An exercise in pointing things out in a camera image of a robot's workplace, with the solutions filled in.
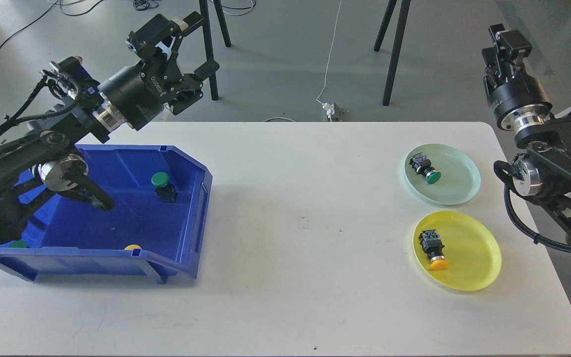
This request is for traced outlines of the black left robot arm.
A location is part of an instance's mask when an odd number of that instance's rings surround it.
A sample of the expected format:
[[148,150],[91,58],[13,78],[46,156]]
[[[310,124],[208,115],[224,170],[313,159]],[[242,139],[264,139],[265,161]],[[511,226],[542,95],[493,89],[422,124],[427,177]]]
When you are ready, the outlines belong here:
[[52,62],[27,103],[0,125],[0,245],[19,241],[30,218],[58,194],[109,211],[114,201],[89,177],[75,147],[86,135],[100,142],[123,124],[140,130],[163,109],[179,115],[203,97],[203,83],[219,64],[205,36],[206,61],[183,73],[178,49],[209,20],[193,12],[185,18],[156,14],[130,32],[127,45],[139,62],[100,83],[79,57]]

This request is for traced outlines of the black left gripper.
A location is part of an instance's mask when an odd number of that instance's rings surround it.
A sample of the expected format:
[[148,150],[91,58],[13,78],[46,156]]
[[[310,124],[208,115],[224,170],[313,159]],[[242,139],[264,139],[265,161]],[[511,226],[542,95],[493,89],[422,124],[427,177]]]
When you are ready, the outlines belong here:
[[122,68],[99,89],[132,129],[142,129],[163,109],[179,115],[203,97],[206,80],[212,100],[219,99],[217,61],[206,61],[194,73],[183,73],[177,65],[181,41],[203,24],[204,16],[197,12],[173,19],[156,14],[140,29],[129,32],[125,43],[139,62]]

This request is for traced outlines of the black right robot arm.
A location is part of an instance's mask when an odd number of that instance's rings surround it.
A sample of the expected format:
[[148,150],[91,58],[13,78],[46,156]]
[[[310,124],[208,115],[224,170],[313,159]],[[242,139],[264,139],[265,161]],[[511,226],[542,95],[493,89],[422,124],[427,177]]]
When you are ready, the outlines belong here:
[[[511,222],[533,242],[571,253],[571,110],[561,118],[541,82],[526,72],[532,45],[518,30],[498,23],[489,27],[492,47],[482,50],[487,104],[499,129],[513,131],[521,149],[511,163],[496,161],[493,170],[505,185]],[[514,211],[511,194],[540,206],[566,233],[565,242],[542,236]]]

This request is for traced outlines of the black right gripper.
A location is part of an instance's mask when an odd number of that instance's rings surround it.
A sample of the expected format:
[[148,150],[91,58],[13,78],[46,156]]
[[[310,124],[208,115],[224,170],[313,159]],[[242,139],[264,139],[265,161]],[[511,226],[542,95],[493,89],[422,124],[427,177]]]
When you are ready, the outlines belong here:
[[541,81],[520,74],[531,43],[519,30],[506,30],[501,23],[489,26],[489,34],[493,47],[482,49],[483,87],[497,127],[523,130],[544,124],[552,109],[548,94]]

